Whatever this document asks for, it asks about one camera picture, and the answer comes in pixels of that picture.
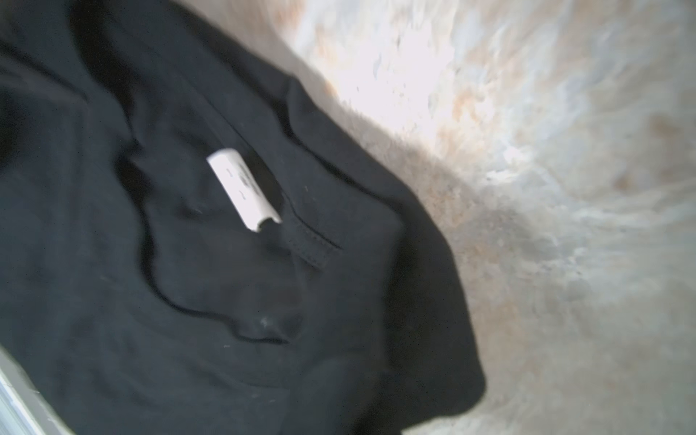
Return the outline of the black t-shirt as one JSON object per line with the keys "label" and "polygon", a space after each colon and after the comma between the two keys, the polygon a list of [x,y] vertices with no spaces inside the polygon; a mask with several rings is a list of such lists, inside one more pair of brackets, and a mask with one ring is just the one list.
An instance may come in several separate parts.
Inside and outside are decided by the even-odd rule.
{"label": "black t-shirt", "polygon": [[486,391],[422,203],[172,1],[1,5],[1,344],[77,434],[399,434]]}

